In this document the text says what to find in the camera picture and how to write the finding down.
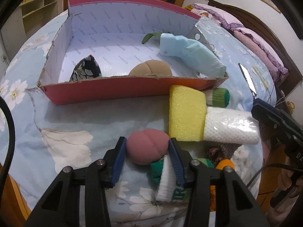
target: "orange object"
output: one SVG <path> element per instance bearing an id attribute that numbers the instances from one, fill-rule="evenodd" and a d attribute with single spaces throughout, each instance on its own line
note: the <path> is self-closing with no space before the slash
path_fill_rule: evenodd
<path id="1" fill-rule="evenodd" d="M 216 169 L 223 170 L 224 167 L 230 166 L 234 169 L 234 163 L 229 159 L 224 159 L 219 162 Z M 210 186 L 210 211 L 216 211 L 216 186 Z"/>

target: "plastic packaging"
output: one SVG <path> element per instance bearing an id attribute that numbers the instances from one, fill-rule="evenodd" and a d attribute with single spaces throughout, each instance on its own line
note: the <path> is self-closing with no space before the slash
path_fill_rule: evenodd
<path id="1" fill-rule="evenodd" d="M 259 123 L 250 112 L 208 107 L 203 139 L 205 141 L 256 145 Z"/>

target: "headboard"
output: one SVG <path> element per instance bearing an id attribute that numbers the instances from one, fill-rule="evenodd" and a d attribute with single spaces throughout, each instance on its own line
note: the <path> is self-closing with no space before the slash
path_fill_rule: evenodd
<path id="1" fill-rule="evenodd" d="M 222 4 L 214 0 L 209 0 L 208 5 L 229 12 L 238 20 L 240 20 L 246 28 L 255 31 L 270 46 L 272 46 L 272 48 L 276 51 L 276 53 L 282 60 L 284 66 L 288 69 L 288 73 L 285 75 L 285 77 L 275 83 L 276 88 L 282 90 L 285 96 L 287 96 L 296 87 L 296 85 L 303 80 L 301 72 L 286 52 L 283 44 L 273 33 L 273 31 L 267 25 L 265 25 L 259 18 L 241 8 Z"/>

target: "light blue bed sheet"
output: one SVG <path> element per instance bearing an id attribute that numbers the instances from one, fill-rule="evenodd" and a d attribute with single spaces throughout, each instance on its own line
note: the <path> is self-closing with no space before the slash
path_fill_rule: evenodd
<path id="1" fill-rule="evenodd" d="M 66 17 L 67 12 L 63 12 L 27 40 L 11 61 L 0 86 L 0 95 L 11 109 L 16 128 L 16 148 L 9 173 L 20 185 L 30 209 L 64 166 L 88 166 L 103 158 L 105 152 L 116 145 L 119 136 L 128 137 L 136 130 L 168 130 L 167 96 L 55 106 L 37 88 L 52 39 Z M 239 62 L 250 72 L 258 97 L 265 101 L 269 99 L 274 105 L 274 84 L 261 60 L 207 18 L 202 21 L 201 28 L 227 67 L 229 79 L 221 87 L 231 92 L 229 108 L 250 111 L 252 107 L 252 95 L 238 67 Z M 264 76 L 269 89 L 265 89 L 254 73 L 253 65 Z M 0 113 L 2 163 L 8 139 L 8 128 Z M 239 147 L 232 159 L 237 173 L 247 183 L 262 165 L 261 144 Z M 183 225 L 186 204 L 155 202 L 156 185 L 149 181 L 148 171 L 149 167 L 126 160 L 120 181 L 114 189 L 106 191 L 113 226 Z M 254 196 L 258 193 L 259 182 L 251 189 Z M 214 222 L 214 213 L 211 213 L 210 222 Z"/>

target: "black patterned fabric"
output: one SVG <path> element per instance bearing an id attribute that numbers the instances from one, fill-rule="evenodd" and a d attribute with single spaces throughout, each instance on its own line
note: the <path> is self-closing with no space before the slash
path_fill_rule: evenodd
<path id="1" fill-rule="evenodd" d="M 100 67 L 92 55 L 82 59 L 74 68 L 69 81 L 102 77 Z"/>

